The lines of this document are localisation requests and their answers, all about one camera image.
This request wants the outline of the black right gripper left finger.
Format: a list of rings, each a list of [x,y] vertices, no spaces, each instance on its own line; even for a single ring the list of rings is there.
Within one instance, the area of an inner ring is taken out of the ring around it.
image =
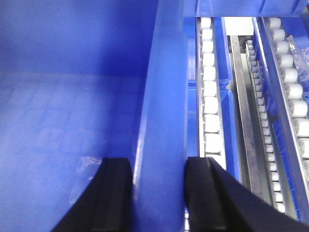
[[[127,158],[104,158],[95,177],[55,232],[129,232],[132,169]]]

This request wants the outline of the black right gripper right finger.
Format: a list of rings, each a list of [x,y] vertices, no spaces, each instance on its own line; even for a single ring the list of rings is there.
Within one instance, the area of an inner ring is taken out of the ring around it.
[[[307,232],[240,184],[213,158],[190,157],[184,196],[192,232]]]

